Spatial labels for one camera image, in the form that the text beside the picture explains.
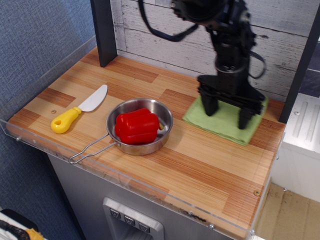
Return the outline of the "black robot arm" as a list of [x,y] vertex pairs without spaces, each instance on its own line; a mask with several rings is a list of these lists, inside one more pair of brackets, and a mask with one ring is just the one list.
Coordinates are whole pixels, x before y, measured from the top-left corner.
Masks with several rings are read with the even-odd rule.
[[212,116],[219,102],[238,107],[238,128],[245,129],[254,115],[262,113],[265,96],[249,83],[256,35],[243,0],[174,0],[174,13],[184,21],[205,27],[216,53],[216,75],[200,75],[198,91],[205,113]]

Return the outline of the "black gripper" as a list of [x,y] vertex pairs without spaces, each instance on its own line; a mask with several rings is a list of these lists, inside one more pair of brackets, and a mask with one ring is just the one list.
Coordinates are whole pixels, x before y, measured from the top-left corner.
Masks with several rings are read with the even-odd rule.
[[249,68],[217,71],[217,75],[200,75],[198,92],[207,116],[218,110],[218,101],[240,109],[238,128],[243,130],[253,115],[263,112],[265,96],[249,83]]

